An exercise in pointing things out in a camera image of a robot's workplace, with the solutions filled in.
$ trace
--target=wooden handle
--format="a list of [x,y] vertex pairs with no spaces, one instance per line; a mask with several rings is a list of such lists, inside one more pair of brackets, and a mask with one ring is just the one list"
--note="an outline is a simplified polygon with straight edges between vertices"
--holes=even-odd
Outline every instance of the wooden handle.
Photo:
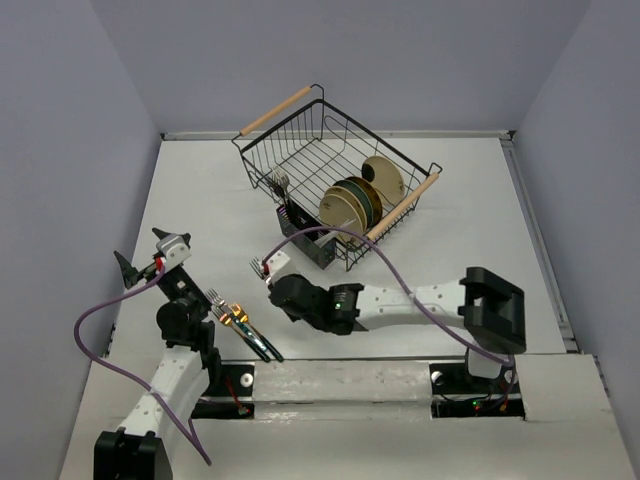
[[277,115],[278,113],[280,113],[285,108],[290,107],[291,105],[296,103],[298,100],[300,100],[302,97],[304,97],[310,91],[311,91],[311,87],[304,87],[298,93],[293,94],[292,96],[287,98],[284,102],[282,102],[280,105],[278,105],[274,109],[268,111],[263,116],[261,116],[257,120],[254,120],[249,125],[244,127],[242,130],[240,130],[240,135],[242,135],[244,137],[245,135],[250,134],[256,128],[258,128],[260,125],[262,125],[264,122],[269,120],[271,117]]
[[396,207],[391,210],[387,216],[380,220],[380,222],[375,227],[373,227],[369,233],[367,233],[367,237],[369,238],[369,240],[375,240],[376,237],[380,235],[391,222],[393,222],[402,212],[409,208],[409,205],[420,198],[420,195],[422,195],[427,188],[433,185],[433,182],[435,182],[439,177],[440,175],[437,173],[432,173],[431,175],[429,175],[424,182],[418,185],[418,188],[407,195],[404,200],[396,205]]

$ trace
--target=wire dish rack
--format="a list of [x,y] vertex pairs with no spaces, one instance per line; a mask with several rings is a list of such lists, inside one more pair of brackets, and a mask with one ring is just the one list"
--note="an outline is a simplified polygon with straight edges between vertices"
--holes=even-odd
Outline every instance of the wire dish rack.
[[[256,139],[246,136],[312,90],[320,97],[293,112]],[[425,170],[385,140],[324,99],[317,84],[305,87],[288,100],[243,128],[233,139],[253,188],[261,188],[278,204],[280,228],[290,236],[302,228],[322,225],[319,208],[324,192],[338,180],[361,176],[363,162],[379,155],[391,160],[405,183],[405,195],[396,205],[383,202],[382,220],[365,235],[377,243],[415,210],[422,193],[438,178],[442,167],[432,163]],[[272,174],[276,167],[289,177],[287,192],[295,207],[290,218],[282,199],[274,191]],[[315,241],[328,232],[313,232],[293,241],[320,268],[335,258],[349,271],[370,249],[365,243],[354,245],[335,237],[323,247]]]

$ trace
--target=white table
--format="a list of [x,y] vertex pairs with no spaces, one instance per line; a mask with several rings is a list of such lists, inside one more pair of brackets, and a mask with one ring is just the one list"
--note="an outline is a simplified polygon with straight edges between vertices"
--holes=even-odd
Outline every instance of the white table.
[[[559,334],[515,189],[496,139],[397,139],[392,143],[428,167],[444,171],[418,208],[381,242],[410,285],[458,280],[468,266],[484,266],[525,291],[529,353],[560,353]],[[192,235],[193,257],[185,269],[203,290],[213,287],[243,305],[258,328],[286,358],[367,358],[460,355],[462,346],[437,327],[407,326],[337,337],[292,324],[273,308],[249,261],[281,239],[275,204],[253,190],[230,142],[165,142],[149,192],[133,264],[155,253],[152,227]],[[361,282],[396,286],[369,252],[349,273],[339,261],[321,271],[293,245],[285,247],[312,283]],[[162,339],[155,312],[165,302],[153,290],[122,305],[112,355],[159,355]],[[253,352],[230,329],[217,328],[225,359],[251,359]]]
[[[381,247],[412,285],[462,278],[487,267],[525,291],[528,352],[518,358],[527,422],[518,419],[371,421],[197,421],[215,468],[186,441],[172,461],[178,480],[204,478],[633,478],[590,357],[566,355],[554,309],[497,139],[392,139],[441,179]],[[464,349],[434,326],[337,337],[292,324],[272,307],[249,267],[280,239],[275,205],[252,190],[230,142],[165,142],[160,151],[133,264],[149,263],[152,227],[192,234],[191,277],[238,302],[287,359],[459,356]],[[312,283],[395,286],[370,252],[349,273],[320,271],[285,247]],[[151,290],[125,302],[110,360],[150,379],[163,349]],[[216,330],[223,359],[254,359],[229,329]],[[61,478],[90,478],[92,448],[140,394],[93,365]]]

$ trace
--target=white wall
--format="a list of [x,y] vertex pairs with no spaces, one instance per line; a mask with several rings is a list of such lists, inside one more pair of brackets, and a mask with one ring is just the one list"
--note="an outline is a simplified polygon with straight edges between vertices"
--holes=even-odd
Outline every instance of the white wall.
[[92,0],[163,132],[303,85],[376,129],[515,129],[588,0]]
[[3,1],[0,65],[0,478],[49,480],[87,374],[73,323],[122,291],[159,137],[88,0]]
[[594,0],[516,135],[580,345],[640,473],[640,3]]

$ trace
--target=plate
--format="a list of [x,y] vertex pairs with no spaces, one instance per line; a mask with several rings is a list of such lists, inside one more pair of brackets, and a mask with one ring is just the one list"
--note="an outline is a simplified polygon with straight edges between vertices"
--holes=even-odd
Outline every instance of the plate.
[[351,193],[350,190],[334,185],[333,187],[329,187],[324,193],[325,195],[330,193],[332,195],[337,195],[344,198],[355,209],[356,213],[358,214],[358,218],[360,218],[360,223],[363,226],[367,224],[367,214],[364,211],[364,207],[362,206],[362,203],[360,203],[360,200],[358,200],[358,197]]
[[365,213],[365,222],[362,223],[365,230],[371,228],[373,224],[373,205],[371,204],[371,200],[367,196],[367,194],[362,190],[357,183],[352,182],[350,180],[338,180],[333,184],[334,187],[341,187],[350,192],[353,196],[356,197],[358,203],[362,205],[362,208]]
[[365,193],[371,206],[373,208],[373,221],[368,228],[375,227],[380,220],[382,220],[382,201],[380,195],[376,192],[376,189],[367,182],[364,178],[360,177],[347,177],[345,180],[355,183]]
[[388,158],[367,158],[362,164],[362,177],[380,193],[386,204],[397,205],[405,196],[406,187],[402,174]]
[[[331,227],[339,227],[353,220],[351,225],[346,227],[346,229],[359,233],[360,235],[364,234],[364,226],[360,221],[360,216],[358,212],[356,212],[356,209],[343,197],[332,193],[325,194],[320,201],[320,220],[325,225]],[[361,243],[360,240],[346,233],[340,233],[338,236],[345,243],[352,243],[354,245],[360,245]]]

